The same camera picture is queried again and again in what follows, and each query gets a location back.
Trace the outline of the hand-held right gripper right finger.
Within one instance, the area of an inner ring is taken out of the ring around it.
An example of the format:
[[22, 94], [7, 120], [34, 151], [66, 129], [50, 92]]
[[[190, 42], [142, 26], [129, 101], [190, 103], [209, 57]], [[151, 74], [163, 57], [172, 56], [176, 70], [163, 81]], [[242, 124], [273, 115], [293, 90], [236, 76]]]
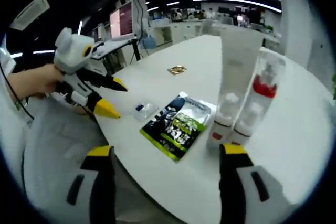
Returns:
[[293, 212], [282, 184], [241, 145], [219, 148], [221, 223], [281, 223]]

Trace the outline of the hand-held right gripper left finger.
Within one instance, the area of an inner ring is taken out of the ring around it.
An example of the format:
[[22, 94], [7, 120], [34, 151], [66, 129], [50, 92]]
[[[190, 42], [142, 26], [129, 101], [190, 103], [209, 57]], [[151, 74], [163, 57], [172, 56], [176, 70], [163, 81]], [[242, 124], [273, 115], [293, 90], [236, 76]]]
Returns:
[[113, 147], [95, 147], [57, 183], [56, 223], [116, 223]]

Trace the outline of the person's left hand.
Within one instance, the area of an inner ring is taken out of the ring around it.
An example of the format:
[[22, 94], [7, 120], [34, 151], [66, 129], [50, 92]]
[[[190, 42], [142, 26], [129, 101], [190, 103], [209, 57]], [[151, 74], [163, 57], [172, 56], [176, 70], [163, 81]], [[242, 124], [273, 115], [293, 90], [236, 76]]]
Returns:
[[56, 84], [62, 78], [62, 72], [54, 64], [47, 64], [33, 69], [33, 94], [42, 97], [44, 94], [53, 93], [56, 90]]

